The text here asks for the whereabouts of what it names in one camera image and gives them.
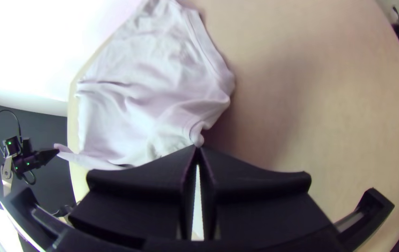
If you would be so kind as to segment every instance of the table surface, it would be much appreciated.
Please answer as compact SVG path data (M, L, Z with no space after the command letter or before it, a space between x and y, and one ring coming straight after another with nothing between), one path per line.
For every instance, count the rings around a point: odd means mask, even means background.
M360 251L399 239L399 41L374 0L193 0L236 75L206 145L282 172L311 174L309 194L335 222L374 187L395 209ZM71 85L68 144L78 151ZM88 192L73 163L76 200Z

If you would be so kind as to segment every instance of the black 3d-printed part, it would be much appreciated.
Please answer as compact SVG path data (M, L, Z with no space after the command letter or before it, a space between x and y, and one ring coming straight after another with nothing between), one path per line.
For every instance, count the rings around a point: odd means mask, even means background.
M197 165L204 241L190 241ZM87 183L90 192L69 216L75 229L40 209L29 189L3 202L48 251L353 251L393 209L369 189L332 224L308 195L307 173L262 170L194 146L138 168L90 171Z

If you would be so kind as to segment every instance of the white cloth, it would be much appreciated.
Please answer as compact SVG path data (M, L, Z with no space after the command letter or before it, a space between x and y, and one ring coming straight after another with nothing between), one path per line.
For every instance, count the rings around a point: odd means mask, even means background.
M59 156L111 169L101 163L139 166L201 146L201 130L229 106L233 89L199 13L176 0L144 0L78 82L80 153L60 148ZM100 163L89 166L92 158Z

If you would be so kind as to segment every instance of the black cord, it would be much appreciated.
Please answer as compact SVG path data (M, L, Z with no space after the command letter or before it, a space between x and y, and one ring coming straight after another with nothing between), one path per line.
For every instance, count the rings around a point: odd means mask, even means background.
M399 18L399 11L397 10L397 8L395 6L392 6L392 10L397 13L397 16Z
M2 113L2 112L10 112L14 116L14 118L16 118L17 127L19 129L19 139L20 139L20 142L21 142L20 145L21 145L21 148L22 148L22 130L21 130L21 124L19 123L19 120L17 119L17 116L14 114L14 112L12 112L11 110L8 110L8 109L0 110L0 113ZM3 157L5 158L6 157L5 156L5 148L2 149L1 145L0 145L0 151L2 152Z
M64 216L70 214L73 211L73 209L78 206L78 204L79 204L79 201L72 205L64 205L63 207L59 208L56 212L52 213L51 215L53 215L54 217L57 217L57 218L64 217Z
M27 183L27 184L29 184L29 185L34 185L34 184L36 184L36 176L35 176L35 174L33 173L32 170L29 170L28 172L29 172L29 173L31 174L31 176L33 177L33 181L30 182L30 180L28 180L28 178L25 176L25 173L22 174L23 180L25 181L25 183Z

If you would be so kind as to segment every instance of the white t-shirt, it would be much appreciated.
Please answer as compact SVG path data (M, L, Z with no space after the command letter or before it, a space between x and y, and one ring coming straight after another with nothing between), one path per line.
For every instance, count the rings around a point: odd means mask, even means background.
M233 89L199 13L176 0L144 0L79 80L80 153L62 148L60 156L111 169L84 157L139 166L201 146L201 130L229 106Z

